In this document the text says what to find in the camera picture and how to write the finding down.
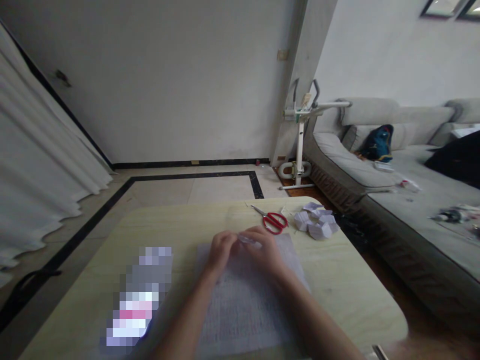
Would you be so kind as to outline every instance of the electrical outlet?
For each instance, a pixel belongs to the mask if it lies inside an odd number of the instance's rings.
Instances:
[[[277,61],[287,61],[289,59],[290,50],[288,49],[279,49],[276,53]]]

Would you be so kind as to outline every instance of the table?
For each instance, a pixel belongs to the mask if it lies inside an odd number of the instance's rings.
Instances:
[[[145,207],[136,209],[112,231],[20,359],[102,359],[99,338],[105,336],[107,317],[119,291],[120,275],[135,264],[141,247],[172,247],[172,288],[165,301],[166,318],[174,316],[194,282],[196,248],[214,234],[234,232],[261,223],[250,205],[283,214],[313,296],[366,352],[371,344],[404,339],[408,326],[397,303],[343,232],[315,241],[296,230],[293,215],[311,197]],[[293,345],[283,345],[235,356],[238,359],[291,359]]]

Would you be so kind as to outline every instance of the black cloth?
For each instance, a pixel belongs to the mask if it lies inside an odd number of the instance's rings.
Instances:
[[[425,166],[480,189],[480,131],[448,143]]]

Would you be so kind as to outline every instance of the sofa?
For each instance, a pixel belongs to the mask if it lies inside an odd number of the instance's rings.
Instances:
[[[340,100],[351,106],[310,119],[305,131],[310,178],[356,220],[373,248],[437,317],[480,339],[480,241],[471,224],[429,218],[457,204],[479,206],[480,190],[424,166],[432,150],[452,140],[452,130],[480,123],[480,99],[438,107],[401,107],[385,98]],[[394,128],[393,173],[354,154],[384,124]],[[403,179],[421,191],[401,188]]]

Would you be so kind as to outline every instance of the red scissors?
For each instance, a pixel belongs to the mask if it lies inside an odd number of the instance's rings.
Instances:
[[[254,208],[256,211],[258,211],[263,216],[263,226],[265,226],[265,229],[267,229],[267,231],[272,233],[273,235],[281,234],[282,231],[289,225],[289,222],[287,221],[285,216],[283,216],[282,214],[279,214],[276,212],[266,213],[260,210],[256,206],[251,205],[251,207]],[[269,225],[267,225],[267,223],[272,225],[274,228],[277,228],[278,231],[275,232]]]

